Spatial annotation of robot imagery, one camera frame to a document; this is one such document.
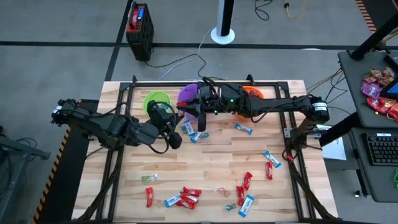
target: keyboard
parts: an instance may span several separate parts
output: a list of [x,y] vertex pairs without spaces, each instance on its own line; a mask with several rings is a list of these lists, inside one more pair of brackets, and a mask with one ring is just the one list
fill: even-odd
[[398,166],[398,134],[381,136],[376,133],[363,134],[368,156],[373,166]]

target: purple bowl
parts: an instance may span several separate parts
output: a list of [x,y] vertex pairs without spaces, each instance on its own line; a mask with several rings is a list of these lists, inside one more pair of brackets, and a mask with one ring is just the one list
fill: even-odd
[[[189,84],[185,86],[178,94],[178,102],[184,102],[193,99],[198,93],[198,84]],[[185,113],[188,119],[196,119],[196,117],[190,113]]]

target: white paper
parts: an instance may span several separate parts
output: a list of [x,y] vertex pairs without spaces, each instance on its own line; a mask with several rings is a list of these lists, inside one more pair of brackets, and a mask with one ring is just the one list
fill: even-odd
[[[330,126],[320,125],[317,127],[321,130],[327,130]],[[343,138],[340,137],[333,142],[327,144],[322,147],[323,158],[325,159],[339,159],[339,160],[347,160],[346,152],[344,150]]]

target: black pole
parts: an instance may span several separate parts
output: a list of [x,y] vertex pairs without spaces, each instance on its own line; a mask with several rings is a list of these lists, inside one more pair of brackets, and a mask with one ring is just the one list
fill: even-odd
[[369,52],[376,44],[385,38],[391,31],[393,31],[398,25],[398,12],[392,16],[380,29],[372,34],[367,40],[365,40],[361,46],[355,51],[350,53],[350,56],[354,60],[362,60],[364,55]]

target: black desk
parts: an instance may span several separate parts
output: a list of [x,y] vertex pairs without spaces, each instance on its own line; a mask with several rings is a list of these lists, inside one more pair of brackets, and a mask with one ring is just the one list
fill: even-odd
[[356,169],[359,183],[363,190],[364,195],[369,192],[372,194],[373,199],[377,202],[398,202],[398,190],[388,188],[386,190],[384,186],[388,186],[392,183],[391,174],[389,172],[393,169],[391,167],[377,167],[370,166],[367,160],[366,148],[363,143],[360,142],[362,139],[352,136],[352,132],[357,132],[357,129],[369,131],[370,133],[377,133],[382,129],[383,132],[393,132],[398,128],[398,123],[386,118],[383,115],[376,115],[374,111],[366,105],[367,96],[361,93],[361,86],[363,78],[370,72],[370,68],[376,68],[382,70],[388,67],[388,64],[383,60],[387,55],[385,52],[370,52],[366,54],[361,61],[355,61],[349,57],[348,52],[340,52],[338,54],[341,69],[344,71],[346,81],[353,97],[356,112],[349,115],[347,118],[334,125],[328,130],[327,133],[323,134],[320,139],[321,146],[324,146],[334,139],[344,136],[350,133],[350,142],[353,145],[353,149],[358,162],[358,168]]
[[372,198],[376,202],[398,202],[398,189],[393,181],[398,167],[371,166],[364,141],[361,137],[363,133],[396,133],[392,129],[368,129],[353,128],[349,132],[351,143],[356,152],[358,165],[361,170],[365,186],[361,186],[365,191],[370,191]]

